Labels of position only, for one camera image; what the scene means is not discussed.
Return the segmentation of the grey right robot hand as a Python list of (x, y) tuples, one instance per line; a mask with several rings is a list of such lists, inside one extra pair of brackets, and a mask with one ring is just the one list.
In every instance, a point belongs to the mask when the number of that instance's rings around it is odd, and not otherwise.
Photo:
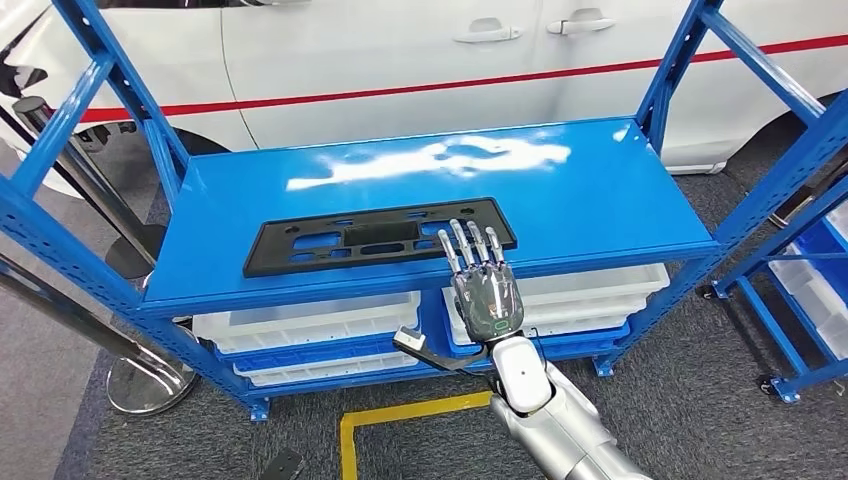
[(455, 303), (469, 338), (489, 343), (519, 332), (524, 304), (504, 248), (491, 226), (480, 229), (469, 220), (449, 221), (438, 231), (451, 270)]

